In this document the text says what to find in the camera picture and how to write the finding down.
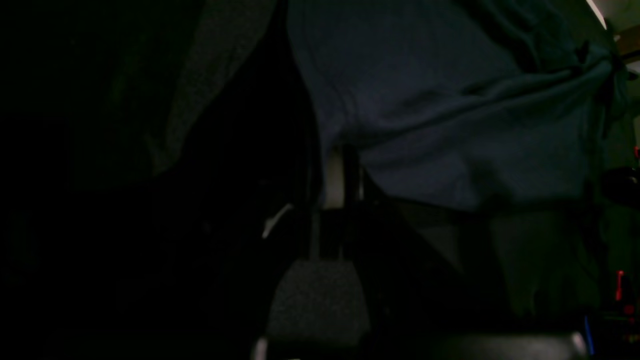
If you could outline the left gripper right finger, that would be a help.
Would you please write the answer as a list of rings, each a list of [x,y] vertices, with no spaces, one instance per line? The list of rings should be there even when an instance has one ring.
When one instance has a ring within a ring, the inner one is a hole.
[[[366,239],[365,214],[380,196],[352,145],[334,148],[324,173],[324,258],[350,261]]]

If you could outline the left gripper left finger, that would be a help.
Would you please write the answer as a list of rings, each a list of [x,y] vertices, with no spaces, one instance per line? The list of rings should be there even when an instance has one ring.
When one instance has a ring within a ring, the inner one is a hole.
[[[265,202],[260,238],[283,242],[303,259],[318,257],[322,157],[316,145],[303,145],[279,155],[275,172],[260,184]]]

